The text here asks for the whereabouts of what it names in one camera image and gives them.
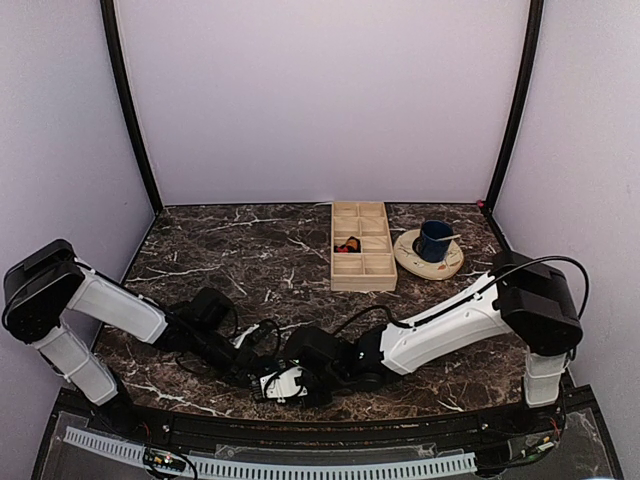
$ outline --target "black metal frame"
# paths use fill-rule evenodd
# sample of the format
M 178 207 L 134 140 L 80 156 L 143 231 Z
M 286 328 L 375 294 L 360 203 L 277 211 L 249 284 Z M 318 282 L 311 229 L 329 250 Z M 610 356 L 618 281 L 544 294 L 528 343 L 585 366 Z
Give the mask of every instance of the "black metal frame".
M 138 163 L 138 169 L 147 190 L 147 196 L 153 211 L 159 214 L 163 209 L 162 199 L 158 186 L 153 177 L 149 157 L 142 139 L 142 132 L 138 123 L 138 117 L 131 96 L 129 87 L 129 79 L 127 78 L 127 70 L 125 68 L 124 57 L 122 55 L 122 45 L 120 43 L 120 35 L 118 33 L 118 21 L 116 19 L 116 10 L 113 0 L 100 0 L 102 8 L 102 22 L 104 24 L 104 33 L 107 38 L 107 46 L 109 48 L 109 57 L 111 58 L 111 68 L 113 70 L 113 78 L 118 89 L 120 97 L 120 107 L 124 115 L 124 121 L 129 131 L 129 139 L 133 147 L 133 153 Z
M 607 459 L 615 478 L 623 478 L 620 462 L 602 417 L 600 407 L 590 386 L 574 388 L 563 383 L 567 412 L 590 408 L 596 420 L 600 437 L 605 445 Z M 453 413 L 403 420 L 373 422 L 318 422 L 313 429 L 307 423 L 280 421 L 253 421 L 209 417 L 168 412 L 148 407 L 137 407 L 154 432 L 166 432 L 161 438 L 153 438 L 158 445 L 166 445 L 174 451 L 190 450 L 215 452 L 218 445 L 236 445 L 275 449 L 367 449 L 407 444 L 436 443 L 438 449 L 463 448 L 477 451 L 498 445 L 504 437 L 488 435 L 482 427 L 490 418 L 510 416 L 521 409 L 517 404 L 487 408 L 476 412 Z M 86 399 L 77 391 L 63 388 L 49 417 L 40 444 L 32 480 L 42 474 L 49 445 L 60 412 L 67 412 L 88 419 L 90 428 L 113 433 L 91 414 Z
M 484 201 L 484 208 L 489 214 L 493 212 L 498 197 L 500 196 L 500 190 L 502 189 L 507 168 L 509 167 L 509 161 L 513 153 L 513 147 L 518 136 L 518 129 L 520 128 L 520 121 L 522 120 L 522 113 L 524 112 L 524 105 L 527 100 L 527 92 L 529 91 L 531 73 L 533 72 L 533 64 L 536 57 L 543 7 L 544 0 L 531 0 L 527 32 L 524 38 L 522 59 L 520 60 L 520 70 L 518 71 L 518 80 L 513 94 L 511 111 L 509 112 L 509 119 L 507 120 L 507 127 L 504 132 L 496 168 L 493 172 L 493 178 L 491 179 L 491 185 L 489 186 L 489 191 Z
M 120 43 L 120 35 L 118 33 L 118 22 L 113 0 L 100 0 L 102 7 L 102 20 L 104 23 L 104 31 L 109 47 L 109 56 L 111 58 L 111 67 L 113 76 L 120 97 L 120 105 L 129 131 L 131 145 L 133 147 L 140 175 L 144 182 L 147 196 L 156 214 L 160 213 L 164 208 L 158 186 L 153 176 L 149 157 L 147 155 L 138 117 L 136 115 L 129 80 L 125 67 L 124 57 L 122 53 L 122 45 Z M 524 111 L 524 105 L 531 81 L 531 73 L 535 61 L 536 48 L 538 45 L 538 37 L 540 34 L 540 26 L 542 23 L 542 11 L 544 0 L 531 0 L 529 6 L 529 18 L 527 21 L 527 30 L 525 33 L 524 46 L 522 50 L 522 58 L 520 60 L 520 69 L 518 71 L 518 80 L 513 95 L 511 111 L 505 129 L 502 146 L 496 162 L 496 167 L 491 179 L 491 185 L 487 192 L 486 199 L 481 203 L 482 212 L 487 218 L 487 222 L 492 231 L 496 234 L 500 246 L 503 249 L 509 249 L 509 245 L 500 230 L 500 227 L 493 219 L 493 210 L 500 195 L 500 190 L 504 183 L 504 179 L 509 166 L 509 161 L 513 153 L 518 129 Z

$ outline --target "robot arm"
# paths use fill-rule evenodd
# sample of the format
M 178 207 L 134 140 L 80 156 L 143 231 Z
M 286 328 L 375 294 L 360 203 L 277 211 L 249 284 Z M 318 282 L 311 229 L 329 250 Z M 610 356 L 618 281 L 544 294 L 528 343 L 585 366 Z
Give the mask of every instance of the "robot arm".
M 289 338 L 284 355 L 305 370 L 270 382 L 263 397 L 296 391 L 286 382 L 306 387 L 305 395 L 311 398 L 302 401 L 309 404 L 327 401 L 326 395 L 313 398 L 319 385 L 375 390 L 442 355 L 515 332 L 528 347 L 526 404 L 553 404 L 582 329 L 562 272 L 542 264 L 523 268 L 530 261 L 514 252 L 498 254 L 492 271 L 466 290 L 411 318 L 374 328 L 354 343 L 315 327 L 300 328 Z
M 555 402 L 582 329 L 564 275 L 541 264 L 525 265 L 529 260 L 513 252 L 499 254 L 492 271 L 463 292 L 416 316 L 376 327 L 353 343 L 317 327 L 301 327 L 276 362 L 251 350 L 247 339 L 259 338 L 259 326 L 233 341 L 216 332 L 233 309 L 216 290 L 204 288 L 191 302 L 164 309 L 83 264 L 68 242 L 56 240 L 6 274 L 2 320 L 111 420 L 127 416 L 122 412 L 130 410 L 128 394 L 61 320 L 65 309 L 158 349 L 190 351 L 228 383 L 251 386 L 258 400 L 308 406 L 327 403 L 337 390 L 375 390 L 442 355 L 513 331 L 528 345 L 525 401 L 539 407 Z
M 90 315 L 161 350 L 191 351 L 214 368 L 234 372 L 240 383 L 249 383 L 244 377 L 258 359 L 250 349 L 241 348 L 242 342 L 234 345 L 215 332 L 233 308 L 216 290 L 202 289 L 177 311 L 167 311 L 83 264 L 64 240 L 52 242 L 13 267 L 5 276 L 4 288 L 4 327 L 36 348 L 106 413 L 112 425 L 124 424 L 123 430 L 135 426 L 129 425 L 133 421 L 127 412 L 129 396 L 60 318 L 65 309 Z

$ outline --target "black cable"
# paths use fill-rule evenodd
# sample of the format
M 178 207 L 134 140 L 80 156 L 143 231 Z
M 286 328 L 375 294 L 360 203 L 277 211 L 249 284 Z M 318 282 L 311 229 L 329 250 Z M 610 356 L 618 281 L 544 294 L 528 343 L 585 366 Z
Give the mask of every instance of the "black cable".
M 422 320 L 418 320 L 413 325 L 408 324 L 408 323 L 402 323 L 402 325 L 403 325 L 402 328 L 414 328 L 414 327 L 419 327 L 421 325 L 429 323 L 430 321 L 435 320 L 436 318 L 444 315 L 445 313 L 448 313 L 448 312 L 458 308 L 460 305 L 463 305 L 463 304 L 473 300 L 476 295 L 480 295 L 480 294 L 486 292 L 489 288 L 493 287 L 496 283 L 501 282 L 502 280 L 507 278 L 509 275 L 512 275 L 515 272 L 518 272 L 520 270 L 528 268 L 528 267 L 530 267 L 532 265 L 536 265 L 538 263 L 544 263 L 544 262 L 567 262 L 567 263 L 571 263 L 572 265 L 575 265 L 576 267 L 578 267 L 578 269 L 582 273 L 582 276 L 584 277 L 584 297 L 582 299 L 582 305 L 580 306 L 580 311 L 578 313 L 578 320 L 580 320 L 582 318 L 582 315 L 584 314 L 584 311 L 585 311 L 586 307 L 587 307 L 587 301 L 589 300 L 589 290 L 590 290 L 589 274 L 587 273 L 587 270 L 584 268 L 584 266 L 580 262 L 578 262 L 577 260 L 575 260 L 575 259 L 573 259 L 571 257 L 565 257 L 564 255 L 549 255 L 547 257 L 536 258 L 534 260 L 530 260 L 530 261 L 525 262 L 525 263 L 523 263 L 521 265 L 513 267 L 511 270 L 509 270 L 509 271 L 503 273 L 502 275 L 494 278 L 493 280 L 491 280 L 489 283 L 487 283 L 483 287 L 479 288 L 475 292 L 473 292 L 473 293 L 469 294 L 468 296 L 464 297 L 462 300 L 457 301 L 453 305 L 450 305 L 447 308 L 444 308 L 444 309 L 434 313 L 433 315 L 430 315 L 430 316 L 428 316 L 426 318 L 423 318 Z
M 280 330 L 280 326 L 275 322 L 275 320 L 272 320 L 270 318 L 262 320 L 259 323 L 271 325 L 272 327 L 271 331 L 276 332 L 276 346 L 274 347 L 273 353 L 271 354 L 271 358 L 275 359 L 276 355 L 280 353 L 280 345 L 282 343 L 282 331 Z
M 191 460 L 190 460 L 186 455 L 184 455 L 184 454 L 182 454 L 182 453 L 180 453 L 180 452 L 173 451 L 173 450 L 171 450 L 170 448 L 168 448 L 166 445 L 156 445 L 155 443 L 153 443 L 153 442 L 151 442 L 151 441 L 149 441 L 149 440 L 147 440 L 147 441 L 145 442 L 144 440 L 138 440 L 138 439 L 135 439 L 135 438 L 131 438 L 131 437 L 129 437 L 128 435 L 125 435 L 125 434 L 123 434 L 123 433 L 117 432 L 117 431 L 116 431 L 116 430 L 115 430 L 111 425 L 109 425 L 109 422 L 107 422 L 107 421 L 102 417 L 102 415 L 100 415 L 99 413 L 97 413 L 97 412 L 93 409 L 93 404 L 92 404 L 92 403 L 90 403 L 88 399 L 85 399 L 85 400 L 86 400 L 86 402 L 87 402 L 87 404 L 88 404 L 88 406 L 89 406 L 89 411 L 91 412 L 91 414 L 92 414 L 95 418 L 97 418 L 98 420 L 100 420 L 100 423 L 102 423 L 102 425 L 104 425 L 105 427 L 107 427 L 107 429 L 108 429 L 108 430 L 110 430 L 110 431 L 111 431 L 111 433 L 113 433 L 114 435 L 116 435 L 116 436 L 118 436 L 118 437 L 124 438 L 125 440 L 128 440 L 128 441 L 130 441 L 130 442 L 133 442 L 133 443 L 140 443 L 140 444 L 142 444 L 142 446 L 143 446 L 143 447 L 145 447 L 145 448 L 155 448 L 156 450 L 162 450 L 163 452 L 169 452 L 170 454 L 175 455 L 175 456 L 176 456 L 176 457 L 178 457 L 178 458 L 181 458 L 182 460 L 184 460 L 184 461 L 185 461 L 185 463 L 186 463 L 187 465 L 189 465 L 189 468 L 191 468 L 191 471 L 193 472 L 192 480 L 198 480 L 198 470 L 196 469 L 195 464 L 194 464 L 194 463 L 193 463 L 193 462 L 192 462 L 192 461 L 191 461 Z M 143 423 L 139 424 L 138 426 L 144 426 L 144 425 L 145 425 L 145 423 L 143 422 Z M 151 435 L 151 430 L 148 430 L 148 436 L 147 436 L 147 438 L 150 438 L 150 435 Z
M 30 278 L 30 279 L 29 279 L 29 281 L 28 281 L 27 283 L 24 283 L 24 284 L 20 285 L 20 287 L 19 287 L 15 292 L 13 292 L 13 295 L 11 295 L 11 298 L 9 298 L 9 300 L 7 300 L 7 302 L 6 302 L 6 304 L 5 304 L 5 307 L 4 307 L 4 309 L 2 310 L 2 326 L 3 326 L 5 329 L 9 330 L 6 317 L 7 317 L 7 313 L 8 313 L 8 311 L 9 311 L 9 308 L 11 308 L 11 305 L 12 305 L 12 304 L 13 304 L 13 302 L 16 300 L 16 298 L 18 298 L 18 296 L 19 296 L 19 295 L 20 295 L 24 290 L 26 290 L 26 289 L 27 289 L 27 287 L 29 287 L 33 282 L 35 282 L 35 281 L 39 280 L 40 278 L 44 277 L 45 275 L 47 275 L 47 274 L 51 273 L 51 271 L 52 271 L 53 269 L 57 268 L 59 265 L 61 265 L 61 264 L 63 264 L 63 263 L 65 263 L 65 262 L 56 262 L 55 264 L 51 265 L 51 266 L 50 266 L 49 268 L 47 268 L 46 270 L 43 270 L 43 271 L 42 271 L 39 275 L 37 275 L 36 277 Z M 92 270 L 92 271 L 94 271 L 94 272 L 95 272 L 95 270 L 93 270 L 91 267 L 89 267 L 89 266 L 87 266 L 87 265 L 85 265 L 85 264 L 83 264 L 83 263 L 81 263 L 81 262 L 74 262 L 74 263 L 75 263 L 76 265 L 79 265 L 79 266 L 81 266 L 81 267 L 86 268 L 87 270 Z M 97 273 L 99 276 L 101 276 L 101 277 L 103 277 L 103 278 L 107 279 L 110 283 L 115 283 L 115 282 L 113 282 L 113 280 L 111 280 L 109 277 L 107 277 L 107 276 L 105 276 L 105 275 L 101 275 L 101 274 L 99 274 L 98 272 L 96 272 L 96 273 Z M 126 291 L 128 291 L 130 294 L 135 295 L 136 297 L 138 297 L 138 295 L 136 295 L 135 293 L 133 293 L 133 292 L 129 291 L 128 289 L 125 289 L 125 290 L 126 290 Z M 195 467 L 194 463 L 193 463 L 191 460 L 189 460 L 186 456 L 184 456 L 183 454 L 181 454 L 181 453 L 179 453 L 179 452 L 174 452 L 174 451 L 172 451 L 172 450 L 168 450 L 166 447 L 163 447 L 163 446 L 154 445 L 154 444 L 152 444 L 152 443 L 150 443 L 150 442 L 139 442 L 138 440 L 134 440 L 134 439 L 132 439 L 132 438 L 129 438 L 129 437 L 127 437 L 127 436 L 123 435 L 122 433 L 117 432 L 115 429 L 113 429 L 113 427 L 111 427 L 111 425 L 109 425 L 109 423 L 108 423 L 104 418 L 102 418 L 102 416 L 101 416 L 100 414 L 96 413 L 96 412 L 93 410 L 93 408 L 92 408 L 92 405 L 91 405 L 91 404 L 89 404 L 89 409 L 90 409 L 91 413 L 93 414 L 93 416 L 94 416 L 94 417 L 96 417 L 96 418 L 98 418 L 98 419 L 100 420 L 100 422 L 101 422 L 105 427 L 107 427 L 107 428 L 108 428 L 108 429 L 109 429 L 109 430 L 110 430 L 114 435 L 117 435 L 117 436 L 119 436 L 119 437 L 125 438 L 125 439 L 127 439 L 127 440 L 129 440 L 129 441 L 132 441 L 132 442 L 142 443 L 145 447 L 147 447 L 147 446 L 148 446 L 148 447 L 151 447 L 151 448 L 156 448 L 156 449 L 158 449 L 158 450 L 163 450 L 163 451 L 165 451 L 165 452 L 169 452 L 169 453 L 171 453 L 171 454 L 173 454 L 173 455 L 175 455 L 175 456 L 177 456 L 177 457 L 181 458 L 181 459 L 182 459 L 182 460 L 184 460 L 184 461 L 189 465 L 189 467 L 191 468 L 191 470 L 192 470 L 192 472 L 193 472 L 193 480 L 198 480 L 198 471 L 196 470 L 196 467 Z
M 208 374 L 209 372 L 211 372 L 211 370 L 212 370 L 211 365 L 205 365 L 205 366 L 207 367 L 207 369 L 206 369 L 206 370 L 204 370 L 204 371 L 202 371 L 202 372 L 198 372 L 197 370 L 192 370 L 192 369 L 191 369 L 191 368 L 189 368 L 189 367 L 185 367 L 185 366 L 184 366 L 184 364 L 182 363 L 182 360 L 184 359 L 184 356 L 185 356 L 185 353 L 183 352 L 183 353 L 181 353 L 180 355 L 178 355 L 178 356 L 174 359 L 174 361 L 176 362 L 176 365 L 178 365 L 178 367 L 180 367 L 180 368 L 181 368 L 182 370 L 184 370 L 185 372 L 189 372 L 189 373 L 191 373 L 191 374 L 193 374 L 193 375 L 198 375 L 198 376 L 200 376 L 200 375 L 206 375 L 206 374 Z
M 351 325 L 353 322 L 355 322 L 358 318 L 360 318 L 363 315 L 366 315 L 367 313 L 372 312 L 374 310 L 382 310 L 382 311 L 384 311 L 384 313 L 387 315 L 387 319 L 389 320 L 389 323 L 392 323 L 393 325 L 395 325 L 397 327 L 400 327 L 400 328 L 411 328 L 411 326 L 408 326 L 406 323 L 398 322 L 393 317 L 393 313 L 391 312 L 391 309 L 389 307 L 387 307 L 386 305 L 372 305 L 371 307 L 367 307 L 364 310 L 361 310 L 358 313 L 356 313 L 351 318 L 349 318 L 346 322 L 344 322 L 342 325 L 340 325 L 338 328 L 336 328 L 335 331 L 331 335 L 333 335 L 333 336 L 337 335 L 342 330 L 344 330 L 349 325 Z
M 559 429 L 558 433 L 557 433 L 557 439 L 556 439 L 556 443 L 560 442 L 560 439 L 562 438 L 565 428 L 567 426 L 567 404 L 565 401 L 565 391 L 564 391 L 564 385 L 562 384 L 562 382 L 560 382 L 560 405 L 561 405 L 561 410 L 560 412 L 558 412 L 558 414 L 561 416 L 562 418 L 562 427 Z M 499 433 L 503 433 L 506 434 L 506 432 L 500 432 L 499 430 L 494 430 L 496 432 Z M 506 434 L 509 436 L 522 436 L 523 434 L 520 435 L 512 435 L 512 434 Z M 498 464 L 494 464 L 494 465 L 482 465 L 482 464 L 478 464 L 479 467 L 482 467 L 483 469 L 486 470 L 497 470 L 497 469 L 501 469 L 501 468 L 514 468 L 514 467 L 526 467 L 528 465 L 531 465 L 533 463 L 539 462 L 540 460 L 542 460 L 543 458 L 545 458 L 547 455 L 549 455 L 549 453 L 551 453 L 551 451 L 553 449 L 555 449 L 556 447 L 552 447 L 549 448 L 543 452 L 539 452 L 537 454 L 531 454 L 528 455 L 524 458 L 513 458 L 511 460 L 508 460 L 506 462 L 503 463 L 498 463 Z
M 165 319 L 167 321 L 167 323 L 169 323 L 169 321 L 174 321 L 175 323 L 180 324 L 181 327 L 183 327 L 184 329 L 188 330 L 189 333 L 191 333 L 191 335 L 193 336 L 193 338 L 195 340 L 197 340 L 201 345 L 208 347 L 209 346 L 209 342 L 207 342 L 206 340 L 204 340 L 201 336 L 200 336 L 200 332 L 198 332 L 195 328 L 193 328 L 191 325 L 189 325 L 187 322 L 185 322 L 184 320 L 182 320 L 178 315 L 172 313 L 169 311 L 168 308 L 166 308 L 165 306 L 163 306 L 160 303 L 156 303 L 150 299 L 148 299 L 147 297 L 140 295 L 132 290 L 130 290 L 129 288 L 125 287 L 124 285 L 122 285 L 121 283 L 118 283 L 116 281 L 114 281 L 113 279 L 109 278 L 108 276 L 100 273 L 99 271 L 97 271 L 95 268 L 79 262 L 77 260 L 74 260 L 74 264 L 79 266 L 79 267 L 83 267 L 87 270 L 89 270 L 90 272 L 93 272 L 95 275 L 97 275 L 98 277 L 106 280 L 107 282 L 111 283 L 112 285 L 116 285 L 118 288 L 121 288 L 122 290 L 124 290 L 125 292 L 127 292 L 130 295 L 133 295 L 134 297 L 138 298 L 139 300 L 143 301 L 144 303 L 146 303 L 147 305 L 152 306 L 153 308 L 157 308 L 160 309 L 162 311 L 162 313 L 165 315 Z
M 291 362 L 292 366 L 285 366 L 283 368 L 281 368 L 280 370 L 278 370 L 276 373 L 274 373 L 273 375 L 271 375 L 269 377 L 269 379 L 267 380 L 267 382 L 264 384 L 264 388 L 262 389 L 263 392 L 263 396 L 264 398 L 267 398 L 267 391 L 269 390 L 269 387 L 273 384 L 273 382 L 275 382 L 277 379 L 279 379 L 283 373 L 285 373 L 286 371 L 290 370 L 291 368 L 301 368 L 302 370 L 306 371 L 307 373 L 311 373 L 309 370 L 307 370 L 306 368 Z M 296 392 L 295 395 L 293 395 L 293 398 L 295 397 L 299 397 L 300 394 L 302 393 L 302 390 L 304 390 L 304 385 L 300 385 L 300 388 L 298 389 L 298 391 Z

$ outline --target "marble tabletop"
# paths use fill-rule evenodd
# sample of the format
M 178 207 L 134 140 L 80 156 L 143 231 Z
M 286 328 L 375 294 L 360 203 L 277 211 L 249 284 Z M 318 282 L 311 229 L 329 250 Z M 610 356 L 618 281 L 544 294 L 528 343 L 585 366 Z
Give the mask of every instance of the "marble tabletop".
M 396 318 L 419 313 L 464 289 L 490 268 L 498 243 L 475 205 L 387 204 L 394 239 L 425 219 L 443 220 L 462 237 L 465 264 L 450 280 L 430 282 L 398 267 L 390 293 L 330 291 L 331 207 L 312 204 L 166 208 L 135 260 L 126 286 L 163 304 L 189 300 L 203 286 L 236 304 L 240 327 L 275 319 L 283 341 L 298 326 L 331 330 L 367 306 L 388 305 Z M 348 339 L 383 322 L 372 313 L 344 332 Z M 483 340 L 434 360 L 374 393 L 335 397 L 301 409 L 255 403 L 247 390 L 216 379 L 193 357 L 183 364 L 105 326 L 96 354 L 140 405 L 254 420 L 363 421 L 477 410 L 517 402 L 525 347 L 515 335 Z

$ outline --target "black frame edge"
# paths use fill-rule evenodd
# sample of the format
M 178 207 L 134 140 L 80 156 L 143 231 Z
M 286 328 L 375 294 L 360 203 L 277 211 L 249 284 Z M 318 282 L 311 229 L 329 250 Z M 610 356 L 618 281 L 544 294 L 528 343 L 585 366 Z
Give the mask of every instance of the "black frame edge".
M 611 437 L 609 436 L 608 429 L 606 427 L 606 424 L 604 423 L 604 418 L 602 417 L 602 412 L 600 411 L 600 407 L 593 393 L 593 390 L 591 389 L 591 386 L 585 385 L 577 388 L 565 388 L 565 393 L 567 412 L 578 411 L 584 408 L 590 408 L 593 412 L 600 436 L 603 440 L 603 443 L 605 444 L 605 450 L 607 458 L 609 460 L 609 465 L 612 469 L 612 474 L 614 475 L 614 478 L 622 480 L 624 477 L 622 469 L 620 468 L 620 462 L 617 456 L 617 452 L 615 451 L 615 447 L 611 442 Z M 155 423 L 158 423 L 159 425 L 170 424 L 173 427 L 172 432 L 169 434 L 169 437 L 167 439 L 167 445 L 172 449 L 180 452 L 188 453 L 191 450 L 215 451 L 219 444 L 264 446 L 262 442 L 263 439 L 272 439 L 272 434 L 268 433 L 270 431 L 273 431 L 270 427 L 283 426 L 293 427 L 297 432 L 292 432 L 292 435 L 285 435 L 284 437 L 289 438 L 283 438 L 284 442 L 278 442 L 282 443 L 282 445 L 276 446 L 269 444 L 266 446 L 267 448 L 322 448 L 321 445 L 316 444 L 312 441 L 316 438 L 316 435 L 313 432 L 308 432 L 307 429 L 304 428 L 304 423 L 227 419 L 221 417 L 209 417 L 176 412 L 170 412 L 170 418 L 167 418 L 167 412 L 164 410 L 158 410 L 150 407 L 137 408 L 139 409 L 140 413 L 144 414 L 147 419 L 153 420 L 154 417 L 157 417 L 161 421 L 159 423 Z M 491 442 L 487 443 L 487 440 L 483 438 L 483 434 L 481 433 L 481 424 L 484 421 L 484 415 L 500 414 L 501 412 L 509 412 L 517 408 L 517 404 L 509 404 L 481 409 L 473 412 L 451 413 L 445 415 L 411 418 L 407 419 L 407 421 L 409 422 L 408 425 L 405 425 L 404 422 L 396 419 L 380 420 L 370 423 L 320 422 L 318 426 L 334 427 L 335 431 L 333 432 L 332 436 L 336 437 L 336 441 L 347 440 L 349 437 L 352 437 L 351 440 L 355 441 L 355 443 L 357 444 L 352 446 L 343 445 L 339 448 L 354 448 L 355 446 L 355 448 L 358 449 L 366 449 L 376 446 L 392 446 L 393 443 L 397 443 L 392 442 L 391 444 L 386 444 L 386 442 L 383 440 L 384 435 L 380 435 L 382 433 L 380 427 L 383 427 L 382 430 L 387 430 L 393 433 L 393 436 L 396 437 L 398 442 L 402 444 L 405 444 L 406 442 L 413 444 L 424 442 L 429 443 L 435 436 L 441 439 L 441 444 L 447 448 L 451 446 L 452 448 L 463 448 L 465 451 L 475 451 L 479 446 L 490 447 L 493 444 Z M 58 394 L 56 403 L 53 407 L 51 416 L 49 417 L 47 431 L 42 438 L 38 457 L 34 465 L 32 480 L 37 479 L 38 477 L 36 476 L 36 474 L 39 474 L 42 471 L 44 460 L 46 458 L 46 452 L 48 451 L 48 446 L 51 442 L 51 434 L 55 427 L 57 416 L 60 412 L 69 412 L 75 415 L 84 416 L 89 420 L 89 428 L 104 431 L 106 433 L 111 433 L 110 430 L 104 427 L 104 425 L 99 420 L 92 417 L 86 400 L 79 392 L 65 388 L 61 389 Z M 199 433 L 196 433 L 195 430 L 192 430 L 194 433 L 196 433 L 195 436 L 184 436 L 184 433 L 187 433 L 188 431 L 180 429 L 178 427 L 178 424 L 182 424 L 183 427 L 189 427 L 194 422 L 195 424 L 206 425 L 207 428 L 205 428 L 204 431 L 200 431 Z M 251 425 L 256 427 L 260 426 L 262 428 L 260 428 L 258 432 L 252 429 L 243 432 L 243 426 Z M 398 425 L 404 425 L 404 427 L 406 428 L 401 428 L 400 430 L 394 428 L 394 426 L 397 427 Z M 364 436 L 358 433 L 358 427 L 362 426 L 365 426 L 365 430 L 367 430 L 368 432 Z M 234 435 L 232 437 L 226 436 L 221 431 L 225 429 L 234 432 Z
M 487 206 L 484 205 L 482 202 L 478 202 L 478 206 L 480 207 L 480 212 L 482 213 L 482 215 L 484 215 L 484 218 L 487 221 L 487 224 L 489 225 L 491 232 L 496 237 L 496 240 L 498 241 L 500 248 L 505 252 L 510 252 L 511 245 L 509 245 L 509 242 L 507 241 L 507 237 L 504 236 L 504 233 L 502 232 L 500 225 L 498 225 L 498 222 L 496 222 L 496 219 L 493 217 L 492 211 L 489 208 L 487 208 Z
M 133 105 L 133 97 L 129 87 L 129 79 L 127 78 L 127 70 L 125 68 L 124 57 L 122 54 L 122 44 L 120 43 L 120 34 L 118 33 L 118 22 L 116 19 L 115 6 L 113 0 L 100 0 L 102 10 L 102 22 L 104 24 L 104 34 L 107 39 L 107 47 L 109 49 L 109 58 L 111 59 L 111 68 L 113 70 L 113 78 L 116 82 L 118 97 L 120 97 L 120 107 L 124 116 L 124 121 L 129 132 L 129 139 L 133 147 L 133 153 L 136 157 L 136 163 L 142 176 L 144 187 L 149 197 L 149 202 L 153 211 L 160 213 L 164 208 L 158 185 L 153 177 L 149 157 L 144 147 L 142 132 L 138 124 L 138 117 Z
M 513 147 L 516 143 L 522 114 L 524 112 L 525 102 L 527 100 L 527 92 L 529 91 L 529 83 L 531 82 L 531 74 L 533 72 L 533 64 L 536 57 L 536 49 L 538 47 L 538 37 L 540 36 L 540 26 L 542 25 L 542 11 L 544 0 L 531 0 L 529 6 L 529 19 L 527 20 L 527 31 L 524 37 L 524 46 L 522 48 L 522 58 L 520 60 L 520 70 L 518 71 L 518 80 L 513 94 L 511 103 L 511 111 L 504 132 L 502 146 L 496 161 L 496 167 L 491 178 L 491 185 L 484 201 L 485 206 L 490 212 L 496 206 L 500 190 L 504 183 L 509 167 L 509 161 L 513 154 Z

